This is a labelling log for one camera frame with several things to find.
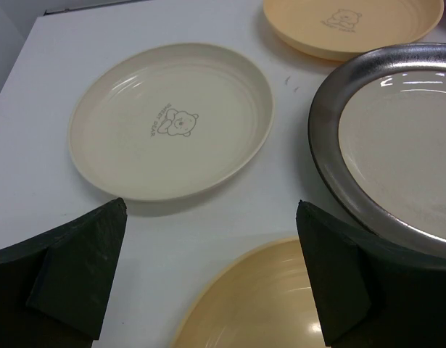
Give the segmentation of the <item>cream bear plate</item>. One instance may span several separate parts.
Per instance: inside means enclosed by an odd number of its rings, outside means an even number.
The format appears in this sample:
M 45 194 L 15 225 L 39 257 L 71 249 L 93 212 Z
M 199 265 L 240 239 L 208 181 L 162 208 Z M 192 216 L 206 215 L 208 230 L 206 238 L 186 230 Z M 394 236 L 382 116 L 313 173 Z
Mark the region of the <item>cream bear plate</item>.
M 260 150 L 274 119 L 261 69 L 209 43 L 159 46 L 99 77 L 70 118 L 74 166 L 96 188 L 140 202 L 212 189 Z

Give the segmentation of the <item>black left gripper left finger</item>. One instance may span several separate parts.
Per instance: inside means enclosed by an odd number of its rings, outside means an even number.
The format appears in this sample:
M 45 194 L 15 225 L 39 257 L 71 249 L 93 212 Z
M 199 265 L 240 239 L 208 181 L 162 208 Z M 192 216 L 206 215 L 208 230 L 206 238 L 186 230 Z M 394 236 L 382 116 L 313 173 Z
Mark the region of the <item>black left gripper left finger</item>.
M 0 249 L 0 347 L 91 347 L 102 331 L 127 222 L 117 198 Z

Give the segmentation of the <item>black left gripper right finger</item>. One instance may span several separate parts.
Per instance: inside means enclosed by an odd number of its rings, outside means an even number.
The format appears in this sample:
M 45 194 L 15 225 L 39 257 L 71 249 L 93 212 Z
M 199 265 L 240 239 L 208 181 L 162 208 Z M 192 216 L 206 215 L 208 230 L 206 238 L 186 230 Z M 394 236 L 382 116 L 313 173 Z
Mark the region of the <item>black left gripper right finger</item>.
M 446 259 L 309 202 L 299 203 L 296 222 L 327 347 L 446 347 Z

